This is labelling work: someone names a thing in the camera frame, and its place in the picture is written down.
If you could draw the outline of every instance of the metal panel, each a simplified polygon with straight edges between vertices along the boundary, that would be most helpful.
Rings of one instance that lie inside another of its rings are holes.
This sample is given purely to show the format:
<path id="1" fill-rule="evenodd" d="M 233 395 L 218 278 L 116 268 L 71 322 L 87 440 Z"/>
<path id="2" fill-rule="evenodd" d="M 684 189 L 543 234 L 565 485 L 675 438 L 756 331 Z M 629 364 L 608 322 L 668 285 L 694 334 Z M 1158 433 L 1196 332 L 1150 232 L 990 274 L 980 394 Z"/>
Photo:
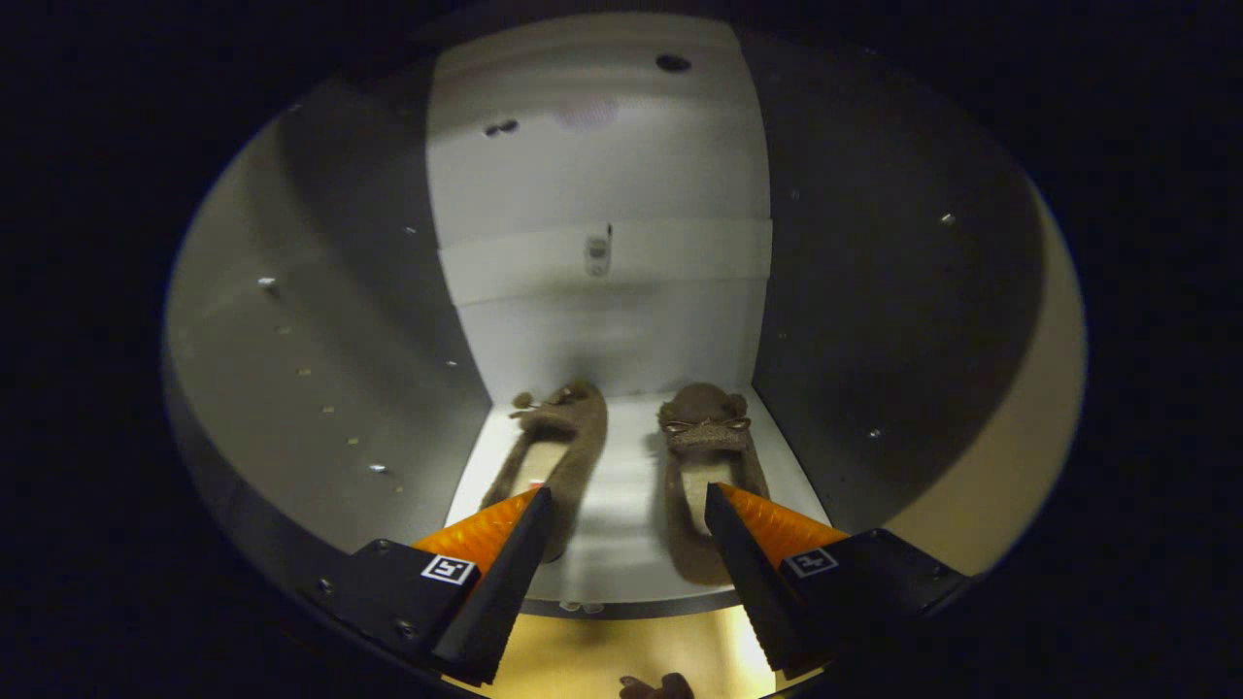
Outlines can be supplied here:
<path id="1" fill-rule="evenodd" d="M 328 81 L 270 123 L 204 200 L 169 294 L 167 378 L 186 419 L 247 488 L 347 552 L 444 525 L 490 407 L 436 257 L 431 66 Z M 229 479 L 200 453 L 191 470 L 229 516 Z M 277 558 L 261 567 L 295 549 L 230 526 Z"/>
<path id="2" fill-rule="evenodd" d="M 982 129 L 880 58 L 738 35 L 773 193 L 755 387 L 834 525 L 881 526 L 1016 376 L 1044 275 L 1035 199 Z"/>

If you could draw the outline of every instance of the yellow floor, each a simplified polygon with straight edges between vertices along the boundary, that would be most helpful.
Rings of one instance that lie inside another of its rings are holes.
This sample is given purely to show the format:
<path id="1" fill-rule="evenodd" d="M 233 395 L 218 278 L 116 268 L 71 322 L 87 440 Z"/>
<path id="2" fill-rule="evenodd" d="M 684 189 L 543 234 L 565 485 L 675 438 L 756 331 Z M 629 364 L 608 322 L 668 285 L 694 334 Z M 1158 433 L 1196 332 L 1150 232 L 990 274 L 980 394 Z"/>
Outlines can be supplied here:
<path id="1" fill-rule="evenodd" d="M 741 606 L 635 621 L 520 614 L 495 683 L 445 679 L 501 699 L 603 699 L 618 695 L 622 675 L 659 687 L 671 672 L 682 673 L 696 699 L 751 699 L 791 684 L 768 668 Z"/>

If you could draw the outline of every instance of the orange gripper pad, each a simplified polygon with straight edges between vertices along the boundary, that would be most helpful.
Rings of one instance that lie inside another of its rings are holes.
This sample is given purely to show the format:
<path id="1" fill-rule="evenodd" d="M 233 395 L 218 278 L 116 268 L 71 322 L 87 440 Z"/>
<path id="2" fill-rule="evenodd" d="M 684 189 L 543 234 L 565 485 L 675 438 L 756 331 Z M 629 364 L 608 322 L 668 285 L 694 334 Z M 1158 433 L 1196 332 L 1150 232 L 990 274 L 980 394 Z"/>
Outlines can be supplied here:
<path id="1" fill-rule="evenodd" d="M 474 561 L 479 566 L 480 575 L 485 576 L 537 490 L 531 489 L 485 507 L 457 524 L 420 539 L 414 547 L 429 553 Z"/>
<path id="2" fill-rule="evenodd" d="M 774 568 L 781 566 L 783 558 L 849 537 L 844 531 L 782 507 L 772 500 L 725 483 L 717 485 Z"/>

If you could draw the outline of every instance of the hole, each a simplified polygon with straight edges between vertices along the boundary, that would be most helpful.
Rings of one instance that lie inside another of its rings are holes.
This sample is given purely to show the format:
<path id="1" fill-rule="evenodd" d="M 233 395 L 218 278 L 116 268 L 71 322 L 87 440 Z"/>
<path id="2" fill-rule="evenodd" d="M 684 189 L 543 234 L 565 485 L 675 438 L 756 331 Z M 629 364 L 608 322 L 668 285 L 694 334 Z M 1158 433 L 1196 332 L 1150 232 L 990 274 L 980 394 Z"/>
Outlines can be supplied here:
<path id="1" fill-rule="evenodd" d="M 656 56 L 656 67 L 666 73 L 684 73 L 691 70 L 691 62 L 674 53 Z"/>

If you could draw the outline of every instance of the fuzzy brown slipper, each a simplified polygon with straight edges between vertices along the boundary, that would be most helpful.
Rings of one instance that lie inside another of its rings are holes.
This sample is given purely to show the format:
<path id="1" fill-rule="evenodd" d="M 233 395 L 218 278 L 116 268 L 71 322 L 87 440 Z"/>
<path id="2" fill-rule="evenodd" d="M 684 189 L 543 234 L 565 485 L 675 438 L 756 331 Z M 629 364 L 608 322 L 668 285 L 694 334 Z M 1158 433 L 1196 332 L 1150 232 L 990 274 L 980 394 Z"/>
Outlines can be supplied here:
<path id="1" fill-rule="evenodd" d="M 751 440 L 747 399 L 710 383 L 692 383 L 660 407 L 669 447 L 665 499 L 669 552 L 677 572 L 700 585 L 728 585 L 721 555 L 704 521 L 710 483 L 728 483 L 768 498 L 768 481 Z"/>
<path id="2" fill-rule="evenodd" d="M 552 491 L 553 526 L 543 561 L 566 551 L 587 480 L 604 450 L 608 409 L 600 391 L 585 381 L 571 382 L 547 400 L 533 404 L 530 393 L 513 399 L 522 437 L 513 444 L 501 473 L 480 504 L 488 507 L 531 488 Z"/>

